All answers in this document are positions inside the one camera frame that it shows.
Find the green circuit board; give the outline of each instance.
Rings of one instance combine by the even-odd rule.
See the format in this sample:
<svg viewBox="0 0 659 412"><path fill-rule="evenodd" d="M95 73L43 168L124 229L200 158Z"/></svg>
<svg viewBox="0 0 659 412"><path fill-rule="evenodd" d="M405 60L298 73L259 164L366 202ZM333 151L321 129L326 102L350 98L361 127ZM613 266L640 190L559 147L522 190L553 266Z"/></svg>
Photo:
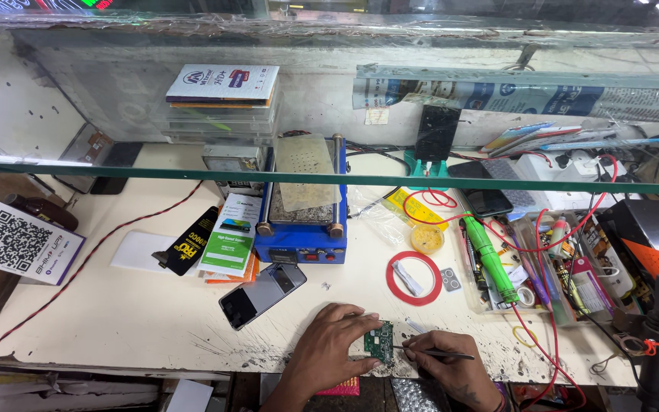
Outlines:
<svg viewBox="0 0 659 412"><path fill-rule="evenodd" d="M381 320L380 329L365 334L365 351L386 365L393 365L393 322Z"/></svg>

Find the green soldering tool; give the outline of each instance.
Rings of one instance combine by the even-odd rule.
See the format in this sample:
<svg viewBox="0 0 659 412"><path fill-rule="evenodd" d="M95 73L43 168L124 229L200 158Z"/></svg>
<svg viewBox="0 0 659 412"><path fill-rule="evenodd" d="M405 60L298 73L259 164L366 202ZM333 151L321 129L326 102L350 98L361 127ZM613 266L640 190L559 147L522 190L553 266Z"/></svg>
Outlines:
<svg viewBox="0 0 659 412"><path fill-rule="evenodd" d="M485 233L485 228L472 216L464 216L462 219L466 223L467 236L469 236L474 250L480 254L480 261L482 261L485 269L492 276L492 280L495 282L497 291L502 296L502 299L505 300L506 304L519 301L520 297L513 287L508 274L505 273L505 269L502 268L500 257L495 252L495 248L492 247L492 242L490 242L490 238Z"/></svg>

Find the scratched table surface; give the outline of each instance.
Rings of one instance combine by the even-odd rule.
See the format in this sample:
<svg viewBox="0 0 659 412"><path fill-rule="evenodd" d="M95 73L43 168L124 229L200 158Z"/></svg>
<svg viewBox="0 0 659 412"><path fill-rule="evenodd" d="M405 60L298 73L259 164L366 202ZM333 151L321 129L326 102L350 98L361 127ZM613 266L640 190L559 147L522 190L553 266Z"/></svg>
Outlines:
<svg viewBox="0 0 659 412"><path fill-rule="evenodd" d="M137 165L168 164L171 159L190 155L189 145L175 145L169 150L164 147L145 145ZM384 158L354 157L353 173L370 174L381 166L397 167L380 159ZM197 156L191 161L200 159ZM73 267L78 267L98 239L116 225L167 208L184 198L196 183L132 178L118 196L81 196L72 211L80 220L78 232L88 239ZM387 191L377 187L373 190ZM463 292L447 293L442 289L433 303L421 307L405 304L392 295L386 285L386 266L394 255L411 247L390 246L362 221L348 222L349 245L344 265L300 265L307 276L306 283L239 332L231 328L217 303L235 285L206 285L197 277L109 266L129 230L178 236L221 200L215 183L206 182L178 208L120 229L104 242L59 299L0 343L0 356L24 364L80 365L84 369L281 372L316 313L330 302L346 302L392 321L394 344L417 334L405 321L410 318L429 330L472 335L494 380L550 380L550 364L537 349L523 346L513 336L512 327L519 325L514 314L477 314L469 308ZM451 216L450 213L439 211L442 217ZM444 236L444 248L432 259L439 268L452 267L460 274L463 256L457 252L456 236L451 229ZM417 280L426 288L433 283L431 275ZM0 336L57 290L55 286L18 285L0 314ZM553 334L548 318L530 314L524 315L524 319L552 354ZM621 357L610 360L599 376L590 372L592 364L607 359L614 351L614 346L593 325L559 329L561 363L577 383L634 386L629 364ZM350 356L366 355L362 339L354 342ZM382 366L371 373L417 376L415 364L409 363L401 351L395 351L394 357L395 366Z"/></svg>

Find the blue separator machine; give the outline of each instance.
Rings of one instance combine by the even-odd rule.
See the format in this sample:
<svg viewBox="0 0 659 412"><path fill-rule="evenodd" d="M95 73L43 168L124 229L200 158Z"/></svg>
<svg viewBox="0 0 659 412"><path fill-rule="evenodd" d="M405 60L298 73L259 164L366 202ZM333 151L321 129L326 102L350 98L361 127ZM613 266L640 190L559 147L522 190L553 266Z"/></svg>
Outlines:
<svg viewBox="0 0 659 412"><path fill-rule="evenodd" d="M325 138L334 173L345 174L346 145L341 134ZM275 156L270 170L274 172ZM254 247L262 262L343 264L347 251L347 186L340 185L339 203L287 212L280 185L267 182L256 225Z"/></svg>

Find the roll of red tape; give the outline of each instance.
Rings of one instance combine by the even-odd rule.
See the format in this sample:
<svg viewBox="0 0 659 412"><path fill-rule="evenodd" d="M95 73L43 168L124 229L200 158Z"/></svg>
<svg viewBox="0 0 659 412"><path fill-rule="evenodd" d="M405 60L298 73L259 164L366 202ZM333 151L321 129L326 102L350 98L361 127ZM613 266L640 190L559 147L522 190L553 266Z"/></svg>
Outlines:
<svg viewBox="0 0 659 412"><path fill-rule="evenodd" d="M426 296L421 296L420 298L416 298L414 296L407 295L403 293L403 291L400 290L398 285L395 283L395 278L393 276L394 274L393 267L391 266L391 264L393 264L396 260L401 260L405 258L420 259L429 267L429 269L431 269L431 272L434 275L434 288L432 288L431 292L429 292L429 294L427 294ZM425 254L421 254L417 251L402 251L396 256L394 256L392 259L390 259L390 261L388 262L388 267L385 270L385 281L388 283L388 288L390 289L391 292L393 292L393 295L395 295L400 300L406 302L407 304L413 306L424 306L430 304L442 292L442 274L439 272L439 268L434 263L434 260L431 260L430 257L426 256Z"/></svg>

